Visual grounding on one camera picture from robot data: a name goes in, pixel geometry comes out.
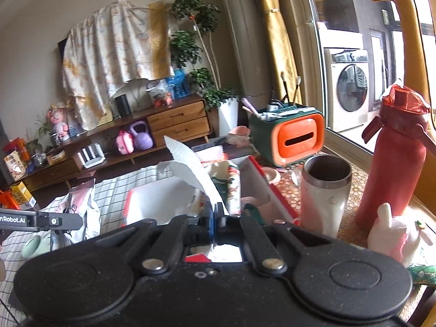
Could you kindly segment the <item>red water bottle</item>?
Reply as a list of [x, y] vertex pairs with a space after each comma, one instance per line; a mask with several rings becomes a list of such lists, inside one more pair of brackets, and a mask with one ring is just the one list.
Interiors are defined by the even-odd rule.
[[369, 231], [383, 203], [393, 216], [407, 208], [428, 153], [435, 154], [429, 134], [431, 107], [416, 91], [397, 83], [383, 94], [379, 114], [364, 129], [368, 143], [377, 137], [364, 194], [355, 220]]

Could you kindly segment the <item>mint green ceramic mug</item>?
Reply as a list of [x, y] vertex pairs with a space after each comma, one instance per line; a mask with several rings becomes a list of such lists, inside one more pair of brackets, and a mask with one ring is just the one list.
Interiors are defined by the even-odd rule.
[[50, 233], [47, 232], [45, 235], [35, 235], [29, 239], [22, 249], [22, 257], [28, 260], [48, 253], [50, 250], [51, 238]]

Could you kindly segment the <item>purple kettlebell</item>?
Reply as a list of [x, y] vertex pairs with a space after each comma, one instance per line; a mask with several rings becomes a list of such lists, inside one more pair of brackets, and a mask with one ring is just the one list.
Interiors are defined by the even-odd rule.
[[[144, 131], [137, 131], [138, 126], [143, 126]], [[130, 125], [129, 128], [131, 134], [134, 137], [134, 146], [138, 151], [146, 151], [153, 147], [153, 139], [148, 133], [147, 123], [144, 120], [139, 120]]]

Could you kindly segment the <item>green orange tissue box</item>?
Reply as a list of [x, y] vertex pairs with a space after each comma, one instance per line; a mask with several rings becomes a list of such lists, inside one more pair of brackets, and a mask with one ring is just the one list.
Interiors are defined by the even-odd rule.
[[280, 74], [285, 90], [282, 99], [273, 99], [267, 108], [258, 110], [243, 98], [243, 108], [249, 113], [250, 141], [268, 162], [283, 168], [318, 153], [325, 138], [323, 114], [312, 106], [296, 103], [301, 78], [296, 78], [289, 92], [284, 73]]

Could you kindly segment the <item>black cylindrical speaker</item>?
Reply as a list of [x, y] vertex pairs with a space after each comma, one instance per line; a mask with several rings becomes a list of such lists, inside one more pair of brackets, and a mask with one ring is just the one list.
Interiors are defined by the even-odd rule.
[[114, 102], [120, 117], [128, 117], [132, 113], [126, 95], [119, 95], [114, 98]]

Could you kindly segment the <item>white pink bunny toy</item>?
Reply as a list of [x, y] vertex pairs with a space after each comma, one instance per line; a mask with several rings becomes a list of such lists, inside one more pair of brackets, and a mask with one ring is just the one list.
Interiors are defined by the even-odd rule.
[[408, 214], [393, 216], [389, 203], [381, 204], [377, 215], [367, 238], [370, 250], [387, 255], [409, 267], [422, 241], [429, 247], [434, 244], [429, 231], [420, 221]]

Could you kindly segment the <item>white washing machine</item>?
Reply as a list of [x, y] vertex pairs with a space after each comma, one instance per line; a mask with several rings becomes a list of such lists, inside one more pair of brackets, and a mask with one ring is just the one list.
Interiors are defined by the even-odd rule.
[[336, 132], [363, 125], [369, 111], [368, 53], [355, 48], [326, 48], [327, 125]]

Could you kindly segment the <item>panda print pouch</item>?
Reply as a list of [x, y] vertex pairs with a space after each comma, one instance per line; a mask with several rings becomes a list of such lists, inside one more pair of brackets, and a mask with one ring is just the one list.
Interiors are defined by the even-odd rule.
[[62, 199], [55, 213], [75, 213], [82, 220], [83, 225], [80, 229], [66, 231], [65, 233], [51, 232], [51, 250], [57, 250], [72, 244], [86, 241], [100, 234], [101, 220], [100, 209], [94, 200], [95, 179], [90, 179], [73, 187]]

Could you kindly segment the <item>yellow curtain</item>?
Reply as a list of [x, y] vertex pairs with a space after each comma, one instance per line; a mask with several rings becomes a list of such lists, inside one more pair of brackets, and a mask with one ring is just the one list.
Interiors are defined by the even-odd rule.
[[260, 0], [260, 4], [265, 22], [276, 97], [283, 98], [287, 95], [284, 88], [285, 81], [290, 101], [301, 103], [301, 90], [296, 85], [298, 71], [279, 0]]

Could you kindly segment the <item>pink tissue pack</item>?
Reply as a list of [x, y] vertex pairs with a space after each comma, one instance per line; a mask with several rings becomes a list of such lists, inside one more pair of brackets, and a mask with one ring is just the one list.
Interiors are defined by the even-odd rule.
[[244, 148], [250, 145], [250, 129], [246, 126], [237, 126], [229, 131], [225, 141], [237, 148]]

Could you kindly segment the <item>pink plush doll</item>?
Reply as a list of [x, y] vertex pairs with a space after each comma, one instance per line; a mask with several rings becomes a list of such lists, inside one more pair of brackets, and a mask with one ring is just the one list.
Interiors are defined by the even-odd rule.
[[61, 143], [69, 139], [69, 126], [67, 124], [67, 108], [64, 103], [52, 104], [47, 111], [47, 119], [53, 126], [57, 138]]

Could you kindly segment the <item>printed Christmas cloth bag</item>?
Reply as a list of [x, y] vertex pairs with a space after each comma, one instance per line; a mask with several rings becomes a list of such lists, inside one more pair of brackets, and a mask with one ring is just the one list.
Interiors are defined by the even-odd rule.
[[222, 202], [231, 216], [240, 215], [241, 172], [237, 164], [230, 160], [202, 164], [214, 183]]

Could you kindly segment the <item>yellow cardboard box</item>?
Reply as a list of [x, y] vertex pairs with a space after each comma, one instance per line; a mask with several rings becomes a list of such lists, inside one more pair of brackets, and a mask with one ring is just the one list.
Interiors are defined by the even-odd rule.
[[18, 184], [12, 185], [10, 187], [10, 192], [21, 210], [32, 210], [35, 208], [37, 202], [22, 181]]

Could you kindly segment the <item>blue plastic bag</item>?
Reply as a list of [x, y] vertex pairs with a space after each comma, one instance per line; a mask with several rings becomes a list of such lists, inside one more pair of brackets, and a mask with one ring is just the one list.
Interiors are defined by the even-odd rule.
[[191, 94], [186, 74], [182, 69], [175, 69], [174, 74], [165, 79], [173, 100], [188, 97]]

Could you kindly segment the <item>floral cloth over TV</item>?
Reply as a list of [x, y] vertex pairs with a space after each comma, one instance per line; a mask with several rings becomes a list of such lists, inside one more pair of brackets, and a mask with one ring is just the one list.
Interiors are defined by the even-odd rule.
[[63, 87], [81, 127], [95, 128], [110, 99], [131, 80], [171, 75], [167, 5], [117, 0], [69, 32], [63, 51]]

